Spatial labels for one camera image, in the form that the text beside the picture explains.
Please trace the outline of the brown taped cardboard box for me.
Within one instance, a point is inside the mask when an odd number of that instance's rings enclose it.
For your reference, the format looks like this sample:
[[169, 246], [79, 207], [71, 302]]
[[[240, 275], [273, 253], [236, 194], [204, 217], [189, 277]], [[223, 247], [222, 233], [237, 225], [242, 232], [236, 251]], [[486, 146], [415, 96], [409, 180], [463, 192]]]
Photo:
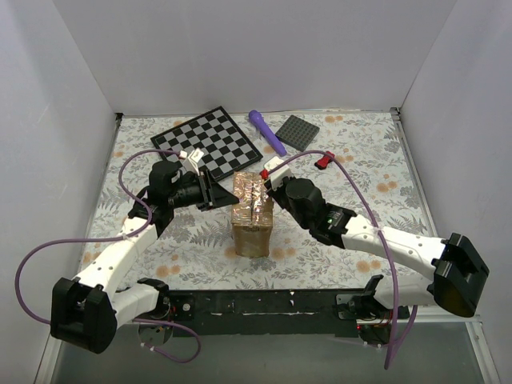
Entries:
[[270, 253], [274, 203], [266, 193], [260, 174], [235, 172], [231, 227], [235, 253], [246, 258], [266, 258]]

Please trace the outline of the red black utility knife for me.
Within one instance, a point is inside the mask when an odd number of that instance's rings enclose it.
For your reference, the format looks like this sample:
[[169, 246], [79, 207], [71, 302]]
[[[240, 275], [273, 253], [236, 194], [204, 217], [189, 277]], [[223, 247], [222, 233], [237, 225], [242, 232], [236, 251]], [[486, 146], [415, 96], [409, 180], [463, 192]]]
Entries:
[[316, 161], [314, 166], [319, 170], [325, 170], [334, 159], [335, 155], [329, 151], [326, 151], [324, 155]]

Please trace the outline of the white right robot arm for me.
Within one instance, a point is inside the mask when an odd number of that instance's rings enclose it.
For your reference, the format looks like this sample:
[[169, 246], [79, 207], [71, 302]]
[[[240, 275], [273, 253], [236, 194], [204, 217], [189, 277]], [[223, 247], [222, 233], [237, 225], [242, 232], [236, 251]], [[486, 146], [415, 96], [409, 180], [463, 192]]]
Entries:
[[281, 208], [326, 246], [361, 251], [415, 271], [398, 281], [402, 306], [437, 304], [463, 318], [475, 315], [490, 270], [468, 237], [448, 239], [410, 234], [371, 221], [352, 210], [326, 202], [319, 188], [305, 178], [286, 177], [264, 186]]

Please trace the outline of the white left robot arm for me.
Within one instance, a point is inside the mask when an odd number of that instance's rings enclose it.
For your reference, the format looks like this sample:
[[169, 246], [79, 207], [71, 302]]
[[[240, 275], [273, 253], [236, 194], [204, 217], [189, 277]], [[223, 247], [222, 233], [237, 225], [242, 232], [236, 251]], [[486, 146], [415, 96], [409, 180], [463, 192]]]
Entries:
[[138, 193], [120, 239], [74, 278], [60, 278], [54, 285], [51, 335], [100, 354], [117, 329], [138, 316], [167, 318], [174, 308], [167, 297], [167, 284], [143, 278], [120, 292], [120, 283], [168, 227], [176, 209], [196, 206], [208, 211], [238, 202], [238, 197], [218, 184], [205, 167], [183, 173], [176, 162], [153, 164], [149, 184]]

